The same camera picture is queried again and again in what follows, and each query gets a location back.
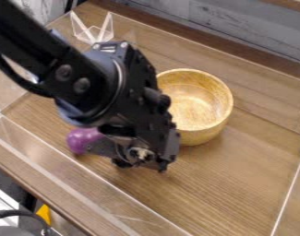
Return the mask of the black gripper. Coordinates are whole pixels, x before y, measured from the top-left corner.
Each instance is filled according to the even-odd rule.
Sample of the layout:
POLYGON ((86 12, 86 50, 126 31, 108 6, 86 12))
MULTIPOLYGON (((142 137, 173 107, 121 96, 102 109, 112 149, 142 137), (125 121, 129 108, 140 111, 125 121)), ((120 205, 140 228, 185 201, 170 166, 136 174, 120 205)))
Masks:
POLYGON ((106 137, 88 146, 88 153, 109 158, 122 169, 144 167, 162 170, 165 168, 165 163, 157 159, 150 150, 142 147, 124 147, 106 137))

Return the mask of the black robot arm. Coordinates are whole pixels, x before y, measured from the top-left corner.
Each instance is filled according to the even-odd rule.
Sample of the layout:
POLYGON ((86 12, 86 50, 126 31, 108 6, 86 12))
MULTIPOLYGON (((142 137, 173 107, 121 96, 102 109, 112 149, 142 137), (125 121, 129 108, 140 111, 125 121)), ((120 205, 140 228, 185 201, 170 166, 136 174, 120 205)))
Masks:
POLYGON ((0 71, 55 101, 62 119, 113 142, 117 166, 166 171, 181 147, 172 99, 158 88, 154 66, 128 41, 98 42, 82 53, 0 0, 0 71))

